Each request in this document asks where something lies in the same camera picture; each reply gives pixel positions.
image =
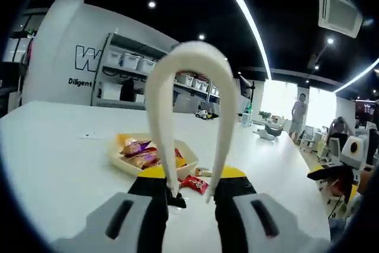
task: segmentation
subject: desk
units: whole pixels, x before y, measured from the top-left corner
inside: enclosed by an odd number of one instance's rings
[[[211,168],[219,121],[176,113],[174,123],[174,137],[194,151],[199,166]],[[296,214],[307,234],[329,239],[318,187],[306,177],[309,169],[288,134],[270,142],[252,130],[236,123],[226,163],[244,171],[257,192]],[[134,178],[109,163],[107,140],[117,132],[148,132],[149,125],[140,110],[32,102],[1,118],[0,131],[10,185],[38,232],[53,242],[76,235],[90,212],[128,192]],[[86,133],[93,139],[83,139]],[[163,251],[221,252],[214,203],[187,188],[181,193],[188,208],[170,207]]]

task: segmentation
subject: air conditioner unit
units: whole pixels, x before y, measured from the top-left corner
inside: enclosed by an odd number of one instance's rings
[[[356,38],[362,14],[353,0],[319,0],[319,26]]]

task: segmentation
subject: black ceiling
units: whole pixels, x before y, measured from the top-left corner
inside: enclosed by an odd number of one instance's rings
[[[29,7],[48,7],[54,0],[31,0]],[[154,0],[156,9],[148,9],[149,0],[85,0],[143,22],[182,42],[196,40],[200,33],[228,58],[233,72],[249,79],[264,79],[254,67],[263,67],[255,38],[235,0]],[[314,74],[338,82],[347,82],[379,57],[379,0],[355,0],[364,17],[374,23],[362,27],[352,39],[320,28],[319,0],[245,0],[256,22],[271,68],[312,73],[309,61],[321,52],[327,37],[335,43],[320,56],[320,69]],[[273,73],[273,79],[295,81],[307,86],[305,78]],[[336,89],[334,85],[311,80],[311,85]],[[373,71],[344,97],[374,96],[379,79]]]

